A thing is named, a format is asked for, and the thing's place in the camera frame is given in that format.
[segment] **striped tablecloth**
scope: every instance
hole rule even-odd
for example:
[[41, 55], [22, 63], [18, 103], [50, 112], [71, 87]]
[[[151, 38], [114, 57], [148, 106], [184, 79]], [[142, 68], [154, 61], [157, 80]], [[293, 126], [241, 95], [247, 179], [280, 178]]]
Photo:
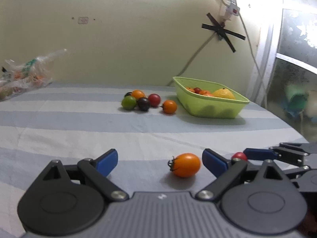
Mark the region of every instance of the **striped tablecloth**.
[[170, 87], [104, 87], [52, 84], [0, 102], [0, 237], [23, 234], [16, 206], [36, 176], [52, 159], [64, 164], [118, 151], [119, 163], [109, 178], [126, 190], [196, 192], [214, 176], [202, 166], [196, 176], [169, 173], [172, 156], [201, 156], [211, 148], [225, 157], [247, 147], [267, 148], [280, 142], [306, 142], [293, 128], [250, 103], [234, 120], [189, 115], [179, 104], [175, 115], [126, 112], [120, 102], [133, 89], [157, 93], [178, 104]]

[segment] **plastic bag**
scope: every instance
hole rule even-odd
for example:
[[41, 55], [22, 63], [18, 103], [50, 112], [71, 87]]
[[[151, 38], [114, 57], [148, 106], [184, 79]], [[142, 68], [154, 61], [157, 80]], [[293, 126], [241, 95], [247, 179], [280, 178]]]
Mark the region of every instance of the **plastic bag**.
[[2, 69], [4, 74], [0, 78], [0, 101], [50, 84], [52, 78], [48, 70], [49, 63], [65, 52], [66, 49], [62, 49], [46, 56], [38, 56], [22, 65], [5, 60], [8, 66]]

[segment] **wall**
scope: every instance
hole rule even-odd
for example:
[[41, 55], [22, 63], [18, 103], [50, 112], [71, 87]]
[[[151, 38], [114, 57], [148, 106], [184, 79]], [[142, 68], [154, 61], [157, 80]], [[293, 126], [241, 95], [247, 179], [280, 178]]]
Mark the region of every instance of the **wall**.
[[[256, 51], [267, 2], [238, 2]], [[201, 24], [219, 7], [219, 0], [0, 0], [0, 62], [66, 48], [52, 69], [59, 82], [164, 86], [211, 35]], [[89, 23], [79, 25], [85, 16]], [[238, 17], [226, 28], [244, 35]], [[254, 63], [247, 41], [230, 39], [235, 54], [215, 38], [183, 76], [245, 94]]]

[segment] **green container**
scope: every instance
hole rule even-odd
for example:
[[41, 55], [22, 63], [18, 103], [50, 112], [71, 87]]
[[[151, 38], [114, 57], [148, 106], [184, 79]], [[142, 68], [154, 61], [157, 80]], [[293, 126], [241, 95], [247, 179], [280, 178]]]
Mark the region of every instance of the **green container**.
[[[186, 111], [193, 116], [234, 119], [245, 105], [250, 103], [250, 100], [246, 97], [219, 83], [184, 77], [174, 77], [173, 80], [175, 82], [177, 98]], [[186, 87], [199, 87], [211, 93], [221, 88], [227, 88], [237, 100], [199, 95], [187, 90]]]

